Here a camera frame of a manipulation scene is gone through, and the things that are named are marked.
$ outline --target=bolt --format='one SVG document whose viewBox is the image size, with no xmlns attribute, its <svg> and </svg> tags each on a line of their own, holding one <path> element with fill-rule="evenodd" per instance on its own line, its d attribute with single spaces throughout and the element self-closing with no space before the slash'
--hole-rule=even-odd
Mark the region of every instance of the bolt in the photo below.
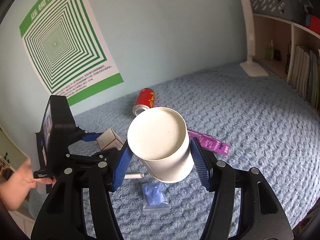
<svg viewBox="0 0 320 240">
<path fill-rule="evenodd" d="M 258 173 L 259 173 L 259 170 L 258 170 L 258 168 L 252 168 L 252 169 L 251 169 L 251 172 L 252 172 L 253 174 L 258 174 Z"/>
<path fill-rule="evenodd" d="M 99 162 L 99 163 L 98 163 L 98 167 L 99 167 L 99 168 L 104 168 L 105 166 L 107 166 L 107 163 L 106 163 L 106 162 Z"/>
<path fill-rule="evenodd" d="M 72 172 L 72 169 L 71 168 L 66 168 L 65 170 L 64 170 L 64 173 L 65 174 L 70 174 Z"/>
<path fill-rule="evenodd" d="M 217 165 L 223 168 L 226 166 L 226 163 L 224 161 L 217 161 Z"/>
</svg>

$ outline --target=gray plastic basket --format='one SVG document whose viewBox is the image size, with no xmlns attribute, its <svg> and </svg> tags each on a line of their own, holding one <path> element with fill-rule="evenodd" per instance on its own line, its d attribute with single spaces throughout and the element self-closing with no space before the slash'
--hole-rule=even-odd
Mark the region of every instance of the gray plastic basket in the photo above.
<svg viewBox="0 0 320 240">
<path fill-rule="evenodd" d="M 251 0 L 254 13 L 271 15 L 304 25 L 305 14 L 300 0 Z"/>
</svg>

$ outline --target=red object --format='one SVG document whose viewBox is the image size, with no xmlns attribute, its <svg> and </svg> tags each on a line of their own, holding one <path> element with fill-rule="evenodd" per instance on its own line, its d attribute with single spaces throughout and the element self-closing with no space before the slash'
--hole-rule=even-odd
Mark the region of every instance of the red object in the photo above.
<svg viewBox="0 0 320 240">
<path fill-rule="evenodd" d="M 320 35 L 320 19 L 313 15 L 308 15 L 306 19 L 306 27 Z"/>
<path fill-rule="evenodd" d="M 138 98 L 133 107 L 133 113 L 137 116 L 144 110 L 153 107 L 155 101 L 155 93 L 150 88 L 144 88 L 140 91 Z"/>
</svg>

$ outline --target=wall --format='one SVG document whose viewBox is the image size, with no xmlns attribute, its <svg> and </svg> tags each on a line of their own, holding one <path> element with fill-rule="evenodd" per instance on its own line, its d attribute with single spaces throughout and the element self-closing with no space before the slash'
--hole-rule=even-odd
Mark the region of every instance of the wall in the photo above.
<svg viewBox="0 0 320 240">
<path fill-rule="evenodd" d="M 22 149 L 49 95 L 19 25 L 37 0 L 15 0 L 0 25 L 0 124 Z M 74 115 L 131 92 L 246 56 L 240 0 L 89 0 L 124 83 L 74 106 Z"/>
</svg>

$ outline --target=blue bedspread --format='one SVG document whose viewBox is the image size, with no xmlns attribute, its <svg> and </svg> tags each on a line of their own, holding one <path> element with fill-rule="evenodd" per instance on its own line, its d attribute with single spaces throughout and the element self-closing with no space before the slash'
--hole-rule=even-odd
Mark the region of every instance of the blue bedspread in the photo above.
<svg viewBox="0 0 320 240">
<path fill-rule="evenodd" d="M 187 126 L 228 142 L 228 156 L 216 155 L 232 167 L 258 167 L 279 198 L 294 227 L 315 204 L 320 177 L 319 117 L 294 89 L 278 76 L 248 77 L 238 64 L 194 73 L 152 87 L 156 106 L 177 110 Z M 81 128 L 103 132 L 112 128 L 126 139 L 133 120 L 137 93 L 124 96 L 75 117 Z M 79 142 L 71 153 L 91 155 L 95 142 Z M 132 158 L 128 172 L 146 172 Z M 199 239 L 213 193 L 201 186 L 195 168 L 179 183 L 165 184 L 171 213 L 142 214 L 142 184 L 153 178 L 124 180 L 112 194 L 113 208 L 124 239 Z M 32 192 L 30 211 L 37 215 L 39 196 Z M 94 236 L 88 192 L 85 191 L 86 224 Z M 236 192 L 230 235 L 236 233 L 240 192 Z"/>
</svg>

